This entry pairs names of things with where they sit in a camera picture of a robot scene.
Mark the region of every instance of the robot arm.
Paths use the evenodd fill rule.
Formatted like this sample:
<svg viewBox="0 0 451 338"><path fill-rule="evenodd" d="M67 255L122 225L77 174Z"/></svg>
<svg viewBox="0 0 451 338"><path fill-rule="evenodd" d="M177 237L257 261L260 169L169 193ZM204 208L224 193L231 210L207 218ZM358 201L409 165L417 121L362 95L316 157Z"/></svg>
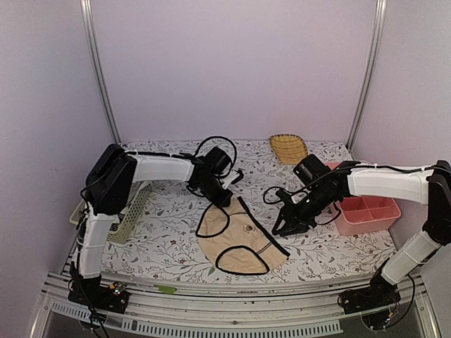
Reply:
<svg viewBox="0 0 451 338"><path fill-rule="evenodd" d="M364 289L347 290L339 304L346 313L378 308L400 300L396 284L415 267L424 264L441 247L451 242L451 167L446 161L423 168L366 165L345 161L330 170L314 155L307 156L295 174L309 190L299 202L279 190L281 208L273 234L282 236L315 227L315 217L336 201L350 196L382 196L428 204L428 219L404 246L389 258Z"/></svg>
<svg viewBox="0 0 451 338"><path fill-rule="evenodd" d="M123 291L124 286L112 285L111 289L100 286L101 255L116 215L127 205L133 183L187 182L191 192L199 190L215 206L228 206L232 196L228 185L242 179L241 170L222 176L229 165L233 165L230 157L216 146L207 155L194 157L127 152L117 144L110 145L87 176L86 187L82 190L87 210L78 228L71 263L71 275L76 283L69 299L84 305L89 305L89 301L95 308L125 311L128 293Z"/></svg>

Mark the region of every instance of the pink basket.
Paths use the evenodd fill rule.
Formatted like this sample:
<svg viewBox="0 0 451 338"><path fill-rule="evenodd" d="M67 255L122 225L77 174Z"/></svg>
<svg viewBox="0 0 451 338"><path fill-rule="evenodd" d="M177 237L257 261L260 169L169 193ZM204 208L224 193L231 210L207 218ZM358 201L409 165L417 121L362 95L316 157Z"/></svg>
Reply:
<svg viewBox="0 0 451 338"><path fill-rule="evenodd" d="M327 163L330 169L338 164ZM335 223L338 232L344 236L386 230L401 217L401 210L395 200L385 197L350 197L338 202L338 208L342 214Z"/></svg>

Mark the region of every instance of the beige cloth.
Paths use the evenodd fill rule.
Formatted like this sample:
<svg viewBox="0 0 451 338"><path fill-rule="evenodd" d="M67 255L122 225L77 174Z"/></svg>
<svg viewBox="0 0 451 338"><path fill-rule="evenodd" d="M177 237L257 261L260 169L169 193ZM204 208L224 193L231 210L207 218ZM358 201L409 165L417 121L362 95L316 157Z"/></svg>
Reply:
<svg viewBox="0 0 451 338"><path fill-rule="evenodd" d="M290 255L252 217L241 197L227 208L211 204L196 231L205 256L219 270L236 275L263 275Z"/></svg>

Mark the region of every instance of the floral pattern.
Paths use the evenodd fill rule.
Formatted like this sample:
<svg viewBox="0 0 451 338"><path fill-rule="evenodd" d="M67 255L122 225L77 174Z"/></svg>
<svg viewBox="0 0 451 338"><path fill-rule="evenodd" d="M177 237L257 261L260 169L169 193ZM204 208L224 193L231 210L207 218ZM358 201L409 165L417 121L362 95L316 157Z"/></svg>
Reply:
<svg viewBox="0 0 451 338"><path fill-rule="evenodd" d="M194 153L199 142L133 142L129 150ZM214 140L205 144L208 151L218 144L232 156L229 144ZM325 162L351 159L343 144L306 142L308 150ZM278 206L263 203L265 189L276 185L294 191L301 182L292 172L293 165L281 165L267 141L237 141L237 163L245 178L230 189L242 196L254 217L270 231ZM109 273L148 277L155 280L208 283L267 283L326 280L371 273L395 249L388 231L351 237L341 236L335 223L318 225L304 234L276 237L290 253L281 267L260 276L237 276L215 269L205 258L194 232L209 205L185 189L186 183L152 182L151 197L126 244L107 242L102 268ZM317 220L332 217L325 210Z"/></svg>

